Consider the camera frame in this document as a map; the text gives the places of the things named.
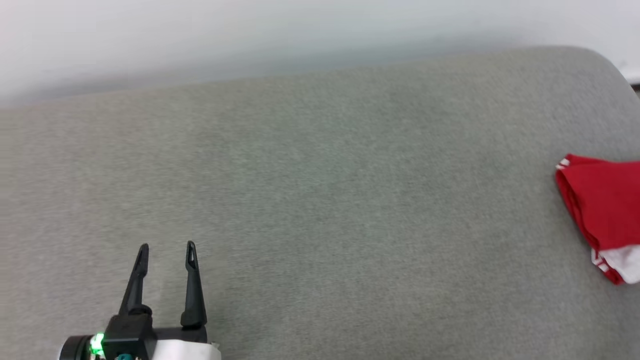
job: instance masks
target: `white wall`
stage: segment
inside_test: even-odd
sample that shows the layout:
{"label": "white wall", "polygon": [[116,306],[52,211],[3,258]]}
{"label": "white wall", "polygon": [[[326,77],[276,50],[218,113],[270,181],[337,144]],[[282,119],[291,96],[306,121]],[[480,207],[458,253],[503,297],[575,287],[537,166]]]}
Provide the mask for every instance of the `white wall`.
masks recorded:
{"label": "white wall", "polygon": [[640,82],[640,1],[0,0],[0,106],[536,44]]}

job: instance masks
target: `white robot part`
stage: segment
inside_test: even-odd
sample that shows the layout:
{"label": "white robot part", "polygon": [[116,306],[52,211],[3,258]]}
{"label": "white robot part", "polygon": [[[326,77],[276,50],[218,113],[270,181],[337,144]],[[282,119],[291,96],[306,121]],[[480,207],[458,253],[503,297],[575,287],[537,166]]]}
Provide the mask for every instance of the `white robot part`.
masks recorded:
{"label": "white robot part", "polygon": [[214,344],[158,340],[152,360],[222,360]]}

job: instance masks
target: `gray fabric surface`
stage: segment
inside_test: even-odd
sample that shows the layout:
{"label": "gray fabric surface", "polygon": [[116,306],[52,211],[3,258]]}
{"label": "gray fabric surface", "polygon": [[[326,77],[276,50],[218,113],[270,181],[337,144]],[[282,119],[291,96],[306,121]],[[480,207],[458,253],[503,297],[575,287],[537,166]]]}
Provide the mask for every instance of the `gray fabric surface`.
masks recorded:
{"label": "gray fabric surface", "polygon": [[143,242],[144,302],[177,325],[194,240],[225,360],[640,359],[640,286],[591,264],[552,177],[567,152],[640,158],[640,101],[590,51],[0,117],[3,358],[103,329]]}

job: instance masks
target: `green light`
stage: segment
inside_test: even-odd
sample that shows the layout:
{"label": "green light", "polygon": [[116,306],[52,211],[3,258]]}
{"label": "green light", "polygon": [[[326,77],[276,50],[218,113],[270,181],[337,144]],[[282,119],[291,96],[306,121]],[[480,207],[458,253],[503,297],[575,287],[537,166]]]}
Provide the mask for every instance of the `green light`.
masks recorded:
{"label": "green light", "polygon": [[94,337],[91,338],[89,344],[92,354],[104,357],[104,352],[102,351],[102,339],[104,339],[104,333],[98,332]]}

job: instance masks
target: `folded garment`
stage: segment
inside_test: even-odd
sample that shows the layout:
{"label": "folded garment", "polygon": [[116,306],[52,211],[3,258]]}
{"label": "folded garment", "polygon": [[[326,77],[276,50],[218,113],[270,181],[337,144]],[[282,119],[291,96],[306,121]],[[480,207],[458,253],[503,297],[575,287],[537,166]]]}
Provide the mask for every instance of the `folded garment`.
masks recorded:
{"label": "folded garment", "polygon": [[556,165],[566,207],[614,284],[640,282],[640,161],[567,155]]}

